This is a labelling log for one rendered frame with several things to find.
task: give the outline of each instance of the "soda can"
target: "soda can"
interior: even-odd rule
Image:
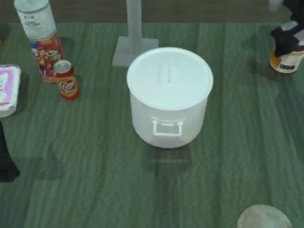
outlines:
[[[47,83],[56,83],[54,64],[64,59],[64,53],[49,1],[15,0],[14,6],[42,79]]]
[[[67,60],[55,63],[54,71],[61,97],[65,100],[74,100],[79,96],[79,87],[74,75],[74,68]]]

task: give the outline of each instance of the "pink and white box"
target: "pink and white box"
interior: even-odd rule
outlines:
[[[21,69],[15,65],[0,65],[0,118],[17,109]]]

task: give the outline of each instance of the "green table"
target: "green table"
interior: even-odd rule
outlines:
[[[21,170],[0,184],[1,228],[235,228],[255,204],[304,223],[304,68],[278,79],[267,66],[277,24],[144,24],[160,46],[201,55],[214,73],[203,131],[161,150],[131,123],[126,68],[112,68],[126,24],[59,24],[81,97],[42,82],[19,24],[0,63],[18,64],[17,112],[6,119]]]

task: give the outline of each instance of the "pole base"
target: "pole base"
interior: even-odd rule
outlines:
[[[142,48],[140,54],[158,48],[158,39],[142,39]],[[130,40],[128,37],[119,37],[112,66],[114,67],[129,67],[131,63],[139,56],[131,54]]]

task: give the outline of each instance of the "red can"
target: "red can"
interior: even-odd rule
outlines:
[[[79,88],[74,75],[74,68],[69,61],[60,60],[55,63],[54,71],[61,97],[74,100],[79,96]]]

